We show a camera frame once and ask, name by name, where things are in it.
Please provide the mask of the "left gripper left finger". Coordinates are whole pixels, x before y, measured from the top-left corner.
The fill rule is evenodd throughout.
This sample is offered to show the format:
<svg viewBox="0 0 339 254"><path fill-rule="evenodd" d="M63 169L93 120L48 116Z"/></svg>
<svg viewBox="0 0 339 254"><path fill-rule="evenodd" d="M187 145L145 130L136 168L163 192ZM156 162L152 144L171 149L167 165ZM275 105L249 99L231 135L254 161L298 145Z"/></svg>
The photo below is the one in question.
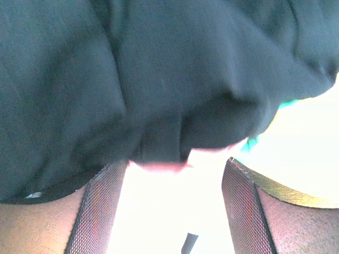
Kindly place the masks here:
<svg viewBox="0 0 339 254"><path fill-rule="evenodd" d="M65 253L108 252L126 161L106 165L87 185Z"/></svg>

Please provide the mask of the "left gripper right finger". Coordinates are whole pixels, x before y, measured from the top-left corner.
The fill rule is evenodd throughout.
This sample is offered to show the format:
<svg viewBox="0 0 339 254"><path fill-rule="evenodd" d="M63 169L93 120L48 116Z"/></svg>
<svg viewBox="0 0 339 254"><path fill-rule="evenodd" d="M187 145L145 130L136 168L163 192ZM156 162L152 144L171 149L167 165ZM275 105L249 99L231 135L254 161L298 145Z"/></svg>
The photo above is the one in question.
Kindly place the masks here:
<svg viewBox="0 0 339 254"><path fill-rule="evenodd" d="M227 160L222 195L235 253L338 253L338 204Z"/></svg>

